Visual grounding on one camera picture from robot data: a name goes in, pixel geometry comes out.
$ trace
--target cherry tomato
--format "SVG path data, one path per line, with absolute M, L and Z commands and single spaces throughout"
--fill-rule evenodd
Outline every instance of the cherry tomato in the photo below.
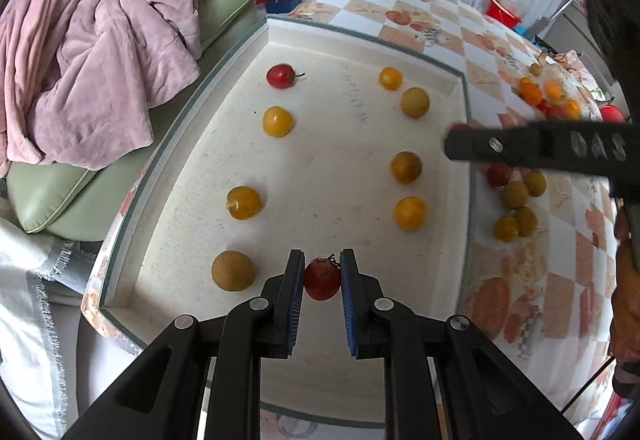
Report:
M 549 103 L 543 98 L 540 103 L 536 106 L 538 109 L 540 109 L 540 111 L 542 111 L 542 114 L 546 117 L 547 113 L 549 111 L 549 108 L 551 107 L 549 105 Z
M 558 106 L 555 105 L 550 105 L 549 109 L 546 112 L 546 119 L 547 120 L 561 120 L 561 116 L 560 116 L 560 110 L 558 109 Z
M 456 122 L 449 126 L 449 131 L 452 129 L 473 129 L 469 124 L 463 124 L 462 122 Z
M 297 76 L 303 75 L 296 74 L 290 64 L 276 64 L 267 71 L 267 82 L 278 89 L 285 89 L 293 85 Z
M 309 297 L 316 301 L 326 301 L 336 295 L 340 289 L 340 267 L 334 255 L 317 257 L 306 265 L 303 284 Z
M 400 87 L 400 84 L 402 84 L 402 73 L 396 70 L 396 68 L 388 66 L 380 71 L 378 81 L 385 89 L 395 91 Z
M 507 164 L 491 164 L 487 169 L 486 179 L 493 189 L 504 187 L 511 180 L 512 173 L 513 169 Z

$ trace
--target white tray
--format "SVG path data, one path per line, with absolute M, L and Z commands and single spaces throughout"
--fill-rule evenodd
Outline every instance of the white tray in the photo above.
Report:
M 279 62 L 306 75 L 273 89 L 264 76 Z M 378 84 L 385 66 L 404 74 L 400 90 Z M 431 97 L 420 120 L 399 109 L 410 86 Z M 101 310 L 134 342 L 149 343 L 177 315 L 209 319 L 257 296 L 291 248 L 307 261 L 353 248 L 386 296 L 421 315 L 455 313 L 470 170 L 445 157 L 442 141 L 453 121 L 467 120 L 465 99 L 462 74 L 427 57 L 340 28 L 267 19 L 211 72 L 161 143 L 119 231 Z M 282 139 L 262 131 L 272 105 L 296 118 Z M 389 172 L 402 150 L 422 159 L 411 185 Z M 260 191 L 260 214 L 228 215 L 226 193 L 236 185 Z M 392 213 L 410 195 L 427 201 L 428 219 L 407 233 Z M 211 262 L 226 249 L 257 265 L 250 289 L 228 293 L 212 282 Z M 325 302 L 303 296 L 294 354 L 263 361 L 261 398 L 318 421 L 383 422 L 382 361 L 350 357 L 339 293 Z

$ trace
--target yellow tomato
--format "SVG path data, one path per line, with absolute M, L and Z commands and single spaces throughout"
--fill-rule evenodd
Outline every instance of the yellow tomato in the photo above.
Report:
M 226 195 L 226 209 L 234 219 L 249 219 L 262 210 L 260 194 L 247 185 L 234 187 Z
M 431 99 L 421 87 L 410 87 L 400 98 L 402 112 L 410 118 L 420 118 L 431 105 Z
M 542 74 L 542 66 L 540 66 L 537 62 L 534 62 L 529 67 L 529 73 L 533 76 L 540 76 Z
M 564 117 L 567 120 L 580 120 L 580 106 L 572 98 L 566 102 Z
M 409 196 L 396 204 L 394 217 L 398 227 L 407 232 L 418 230 L 427 216 L 427 204 L 418 196 Z
M 391 161 L 391 174 L 401 184 L 415 182 L 422 173 L 422 162 L 418 155 L 409 151 L 402 151 Z
M 380 71 L 378 80 L 385 89 L 396 90 L 400 87 L 400 84 L 402 84 L 402 73 L 396 70 L 396 68 L 388 66 Z
M 500 241 L 510 243 L 518 237 L 518 222 L 514 217 L 499 217 L 494 224 L 494 236 Z
M 262 115 L 262 129 L 274 138 L 285 136 L 294 124 L 293 115 L 283 107 L 270 107 Z

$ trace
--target floral tablecloth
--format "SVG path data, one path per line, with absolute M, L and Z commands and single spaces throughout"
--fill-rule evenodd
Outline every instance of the floral tablecloth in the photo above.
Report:
M 530 76 L 527 70 L 539 50 L 458 0 L 309 0 L 290 15 L 386 39 L 465 72 L 470 123 L 476 127 L 506 128 L 542 118 L 517 90 L 519 79 Z M 542 84 L 549 78 L 578 102 L 583 117 L 598 118 L 587 90 L 551 60 L 542 76 L 534 79 Z M 136 354 L 140 346 L 105 318 L 98 309 L 98 298 L 115 237 L 146 167 L 104 241 L 81 307 L 99 333 Z M 475 174 L 474 224 L 459 311 L 469 315 L 562 407 L 607 357 L 616 253 L 615 207 L 608 183 L 606 179 L 545 173 L 546 193 L 529 202 L 538 217 L 538 231 L 506 244 L 492 234 L 495 219 L 504 211 L 499 193 L 489 188 L 482 166 Z M 594 409 L 609 376 L 610 370 L 605 371 L 570 408 L 566 416 L 572 422 Z M 261 413 L 262 438 L 267 440 L 383 435 L 379 430 L 317 425 L 267 410 Z

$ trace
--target sofa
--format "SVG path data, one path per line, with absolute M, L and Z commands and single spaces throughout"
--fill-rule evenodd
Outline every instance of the sofa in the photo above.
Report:
M 169 102 L 149 111 L 154 142 L 100 171 L 53 163 L 14 162 L 7 174 L 9 201 L 27 233 L 101 241 L 143 165 L 181 108 L 220 58 L 257 22 L 254 0 L 200 0 L 200 76 Z

